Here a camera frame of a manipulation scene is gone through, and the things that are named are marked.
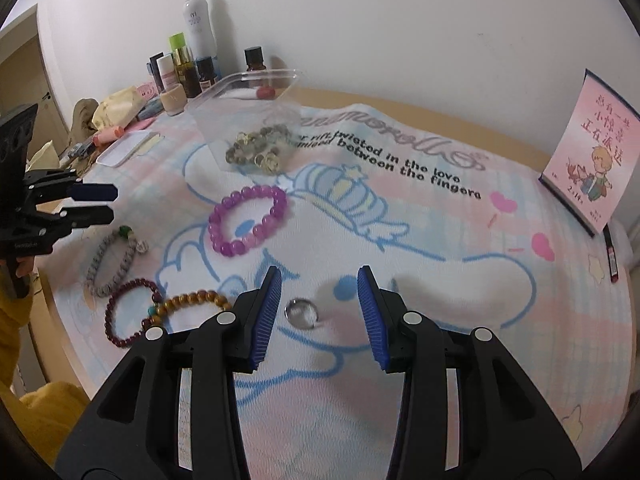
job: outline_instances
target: pink heart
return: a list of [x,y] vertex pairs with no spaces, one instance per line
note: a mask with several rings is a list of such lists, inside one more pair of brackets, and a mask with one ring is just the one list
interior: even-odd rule
[[549,245],[549,238],[542,233],[536,233],[531,238],[531,248],[540,258],[544,258],[548,262],[556,259],[554,250]]
[[495,208],[503,213],[513,213],[518,208],[518,203],[515,200],[505,198],[504,195],[498,191],[491,193],[489,198]]

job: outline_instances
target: star print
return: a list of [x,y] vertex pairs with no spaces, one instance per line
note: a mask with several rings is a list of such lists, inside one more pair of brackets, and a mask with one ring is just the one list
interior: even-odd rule
[[344,171],[345,176],[354,182],[359,182],[367,177],[367,175],[360,171],[359,166],[351,166],[350,168],[348,166],[343,166],[342,170]]

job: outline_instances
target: book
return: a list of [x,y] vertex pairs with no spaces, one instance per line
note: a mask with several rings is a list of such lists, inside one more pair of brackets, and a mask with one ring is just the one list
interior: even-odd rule
[[593,236],[613,215],[638,155],[640,116],[587,70],[574,112],[540,182]]

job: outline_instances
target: beaded bracelet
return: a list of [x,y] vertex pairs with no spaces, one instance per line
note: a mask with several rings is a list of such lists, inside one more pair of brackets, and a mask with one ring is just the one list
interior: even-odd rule
[[[116,302],[126,292],[129,292],[133,288],[139,286],[146,286],[152,291],[151,299],[154,302],[148,309],[148,316],[142,320],[140,324],[142,330],[139,330],[135,334],[125,339],[120,339],[113,333],[113,311],[115,309]],[[188,306],[192,304],[201,304],[205,301],[210,301],[222,310],[231,310],[232,305],[227,301],[226,297],[222,294],[218,294],[215,290],[198,290],[197,292],[190,292],[189,294],[180,294],[167,300],[162,298],[162,294],[158,286],[151,280],[144,278],[137,278],[130,282],[124,283],[118,290],[116,290],[107,303],[107,309],[104,313],[104,333],[107,335],[107,339],[111,341],[118,348],[125,348],[130,346],[135,340],[139,339],[149,328],[152,326],[162,325],[162,318],[168,316],[172,311],[177,310],[182,306]]]
[[[111,281],[103,286],[99,286],[96,288],[95,286],[95,275],[98,273],[98,269],[100,268],[100,264],[102,263],[102,258],[104,257],[104,253],[117,238],[122,238],[128,242],[129,247],[125,252],[122,261],[120,263],[120,268],[115,273],[114,277]],[[133,263],[133,257],[136,252],[138,254],[144,254],[148,251],[149,245],[145,241],[138,241],[136,235],[133,233],[131,227],[127,225],[120,226],[118,229],[114,229],[111,234],[104,237],[100,246],[98,247],[98,251],[94,256],[93,261],[91,262],[91,266],[89,266],[89,270],[86,272],[86,281],[85,285],[87,286],[90,294],[92,296],[97,296],[98,298],[106,298],[111,295],[114,290],[118,288],[124,277],[129,272],[131,268],[131,264]]]
[[151,300],[154,303],[160,303],[162,301],[162,294],[160,293],[159,287],[151,280],[146,280],[144,278],[136,278],[135,280],[124,283],[114,291],[113,295],[109,298],[109,303],[107,303],[107,309],[104,311],[104,333],[107,335],[107,339],[118,348],[130,346],[136,339],[140,338],[143,335],[144,330],[146,330],[143,326],[143,330],[140,330],[125,339],[120,339],[113,333],[113,311],[115,309],[116,302],[120,296],[139,286],[146,286],[146,288],[151,290]]
[[[222,219],[230,209],[252,198],[273,198],[273,207],[269,214],[263,216],[262,223],[256,224],[252,232],[247,233],[241,240],[225,241],[222,235]],[[287,194],[278,186],[246,186],[240,191],[234,191],[230,196],[225,196],[222,204],[215,206],[209,215],[208,230],[213,250],[229,258],[236,254],[245,254],[248,249],[256,247],[273,234],[284,217],[286,208]]]

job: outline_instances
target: white tray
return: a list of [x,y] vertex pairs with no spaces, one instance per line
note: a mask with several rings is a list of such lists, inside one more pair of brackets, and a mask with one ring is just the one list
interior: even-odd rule
[[151,130],[137,130],[126,133],[104,150],[96,162],[103,166],[117,168],[155,134],[156,133]]

